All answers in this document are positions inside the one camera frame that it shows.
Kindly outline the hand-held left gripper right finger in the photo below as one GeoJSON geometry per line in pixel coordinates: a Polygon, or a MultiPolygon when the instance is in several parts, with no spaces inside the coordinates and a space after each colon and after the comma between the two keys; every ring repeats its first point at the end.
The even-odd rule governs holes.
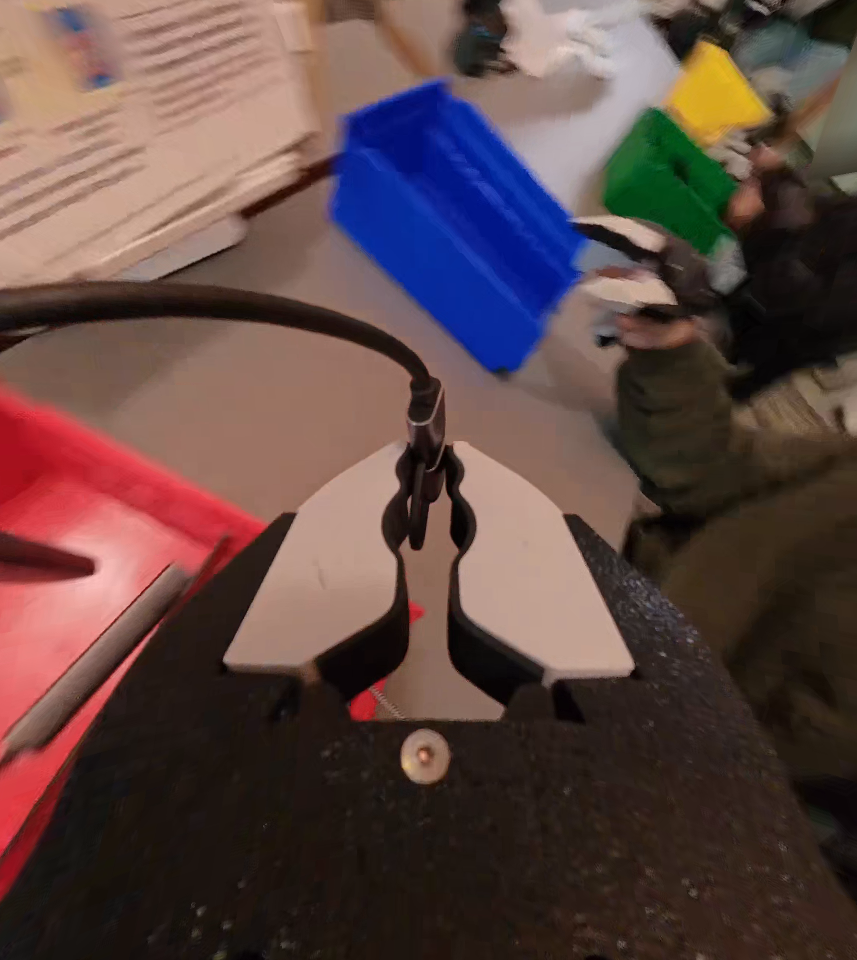
{"type": "Polygon", "coordinates": [[[628,678],[636,664],[567,515],[468,442],[446,450],[451,565],[447,649],[458,673],[507,707],[535,685],[628,678]]]}

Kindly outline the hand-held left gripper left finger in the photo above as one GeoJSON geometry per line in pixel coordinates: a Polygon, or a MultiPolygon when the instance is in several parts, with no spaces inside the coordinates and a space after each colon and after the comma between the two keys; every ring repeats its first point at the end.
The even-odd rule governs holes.
{"type": "Polygon", "coordinates": [[[401,664],[407,453],[389,443],[303,502],[223,655],[228,671],[323,682],[352,700],[401,664]]]}

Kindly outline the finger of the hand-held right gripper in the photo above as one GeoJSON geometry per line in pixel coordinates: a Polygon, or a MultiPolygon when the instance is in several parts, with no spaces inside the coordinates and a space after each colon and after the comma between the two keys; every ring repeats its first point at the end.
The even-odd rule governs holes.
{"type": "Polygon", "coordinates": [[[658,225],[620,216],[574,218],[571,227],[593,243],[600,243],[623,255],[660,255],[669,235],[658,225]]]}
{"type": "Polygon", "coordinates": [[[655,273],[629,271],[613,275],[595,272],[584,280],[584,293],[608,309],[675,309],[675,292],[655,273]]]}

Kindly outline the person's right forearm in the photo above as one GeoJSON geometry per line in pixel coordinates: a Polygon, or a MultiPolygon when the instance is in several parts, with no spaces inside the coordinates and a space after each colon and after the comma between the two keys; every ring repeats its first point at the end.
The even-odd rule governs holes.
{"type": "Polygon", "coordinates": [[[739,423],[706,342],[629,349],[618,436],[658,514],[626,557],[723,662],[801,779],[857,779],[857,438],[739,423]]]}

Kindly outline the green plastic bin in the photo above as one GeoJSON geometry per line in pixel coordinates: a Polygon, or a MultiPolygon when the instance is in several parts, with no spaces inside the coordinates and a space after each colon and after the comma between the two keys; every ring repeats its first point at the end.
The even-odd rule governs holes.
{"type": "Polygon", "coordinates": [[[616,216],[656,224],[710,255],[723,239],[734,237],[726,220],[736,188],[721,163],[651,107],[609,158],[602,202],[616,216]]]}

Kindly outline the yellow plastic bin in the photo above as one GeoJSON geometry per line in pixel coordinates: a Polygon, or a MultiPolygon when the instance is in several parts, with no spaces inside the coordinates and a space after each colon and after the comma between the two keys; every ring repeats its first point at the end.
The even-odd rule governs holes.
{"type": "Polygon", "coordinates": [[[770,123],[772,108],[735,66],[729,53],[708,40],[695,43],[661,110],[701,148],[738,131],[770,123]]]}

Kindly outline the blue plastic bin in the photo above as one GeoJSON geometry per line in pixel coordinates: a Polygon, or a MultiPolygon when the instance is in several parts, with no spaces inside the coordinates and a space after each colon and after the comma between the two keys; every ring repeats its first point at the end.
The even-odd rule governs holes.
{"type": "Polygon", "coordinates": [[[446,79],[347,114],[329,215],[488,372],[513,375],[576,282],[586,240],[446,79]]]}

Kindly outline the white cloth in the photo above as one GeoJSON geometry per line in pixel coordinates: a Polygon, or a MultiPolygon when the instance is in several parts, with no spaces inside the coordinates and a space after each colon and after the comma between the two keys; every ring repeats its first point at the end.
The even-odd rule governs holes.
{"type": "Polygon", "coordinates": [[[507,25],[502,50],[526,76],[578,72],[606,81],[615,75],[614,27],[599,13],[576,8],[549,13],[537,1],[502,1],[499,7],[507,25]]]}

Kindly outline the grey metal rod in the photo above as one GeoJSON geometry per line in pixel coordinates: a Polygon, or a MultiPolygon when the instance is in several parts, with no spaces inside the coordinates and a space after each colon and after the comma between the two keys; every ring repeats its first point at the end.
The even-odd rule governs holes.
{"type": "Polygon", "coordinates": [[[193,583],[177,565],[162,570],[62,672],[2,738],[2,759],[44,749],[162,623],[193,583]]]}

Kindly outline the black bundle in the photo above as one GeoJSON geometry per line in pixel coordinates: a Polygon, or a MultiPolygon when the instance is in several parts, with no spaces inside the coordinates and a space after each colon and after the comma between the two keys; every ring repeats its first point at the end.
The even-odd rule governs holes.
{"type": "Polygon", "coordinates": [[[460,12],[461,23],[450,47],[455,71],[469,78],[514,73],[517,66],[504,49],[509,27],[501,2],[463,1],[460,12]]]}

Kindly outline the red plastic bin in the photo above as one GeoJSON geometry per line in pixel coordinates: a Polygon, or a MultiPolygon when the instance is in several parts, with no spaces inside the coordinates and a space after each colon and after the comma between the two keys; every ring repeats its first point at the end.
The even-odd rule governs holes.
{"type": "Polygon", "coordinates": [[[0,387],[0,530],[93,559],[0,583],[0,958],[400,958],[392,839],[432,813],[411,726],[223,656],[294,515],[267,526],[0,387]],[[43,749],[3,738],[167,567],[176,606],[43,749]]]}

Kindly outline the dark tapered tool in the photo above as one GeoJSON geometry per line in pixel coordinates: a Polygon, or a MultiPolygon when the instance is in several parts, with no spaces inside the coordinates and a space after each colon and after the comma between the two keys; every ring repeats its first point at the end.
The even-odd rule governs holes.
{"type": "Polygon", "coordinates": [[[88,578],[97,570],[90,557],[0,530],[0,584],[73,581],[88,578]]]}

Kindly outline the white printed paper sheets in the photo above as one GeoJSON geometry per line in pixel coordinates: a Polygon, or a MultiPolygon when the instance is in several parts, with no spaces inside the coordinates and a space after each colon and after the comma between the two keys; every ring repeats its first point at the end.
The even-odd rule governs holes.
{"type": "Polygon", "coordinates": [[[110,278],[292,184],[302,2],[0,2],[0,287],[110,278]]]}

